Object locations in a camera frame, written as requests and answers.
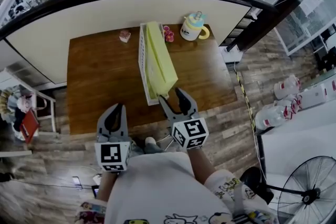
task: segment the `yellow black tape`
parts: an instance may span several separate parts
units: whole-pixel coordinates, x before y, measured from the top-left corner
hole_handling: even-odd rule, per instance
[[[245,97],[245,102],[246,102],[246,106],[247,106],[248,115],[250,116],[251,127],[252,127],[253,131],[256,132],[256,122],[255,122],[255,119],[254,119],[254,116],[253,116],[253,111],[252,111],[250,102],[248,101],[247,94],[246,94],[245,89],[244,89],[244,85],[240,81],[240,77],[239,77],[236,69],[234,69],[234,70],[235,70],[236,77],[237,77],[237,80],[239,82],[240,88],[241,88],[241,90],[243,92],[243,95]]]

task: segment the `white mug with yellow handle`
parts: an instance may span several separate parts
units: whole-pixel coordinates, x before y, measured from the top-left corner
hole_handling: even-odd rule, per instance
[[[204,17],[202,12],[191,13],[185,17],[185,21],[181,27],[181,36],[188,41],[199,39],[207,39],[210,36],[209,29],[204,26]]]

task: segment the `yellow towel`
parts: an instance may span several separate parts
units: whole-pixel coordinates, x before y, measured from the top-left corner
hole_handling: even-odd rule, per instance
[[[147,23],[146,40],[146,74],[153,91],[165,95],[178,78],[157,22]]]

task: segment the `black and white marker cube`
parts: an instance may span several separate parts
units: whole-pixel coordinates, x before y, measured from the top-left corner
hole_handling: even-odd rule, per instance
[[[198,118],[175,122],[172,136],[182,148],[188,150],[203,146],[209,136],[209,131],[206,127],[205,119]]]
[[[131,154],[130,142],[95,143],[98,165],[108,172],[127,170],[128,159]]]

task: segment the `wooden table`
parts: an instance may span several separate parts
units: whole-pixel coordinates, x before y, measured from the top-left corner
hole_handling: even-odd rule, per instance
[[[179,80],[176,87],[187,91],[203,111],[235,101],[236,94],[211,33],[206,40],[186,41],[180,25],[169,25],[175,33],[168,44]],[[128,127],[164,120],[159,105],[148,106],[138,65],[139,27],[130,28],[127,44],[113,30],[72,39],[68,58],[67,99],[70,133],[96,131],[99,116],[110,106],[126,106]],[[178,109],[173,89],[172,107]]]

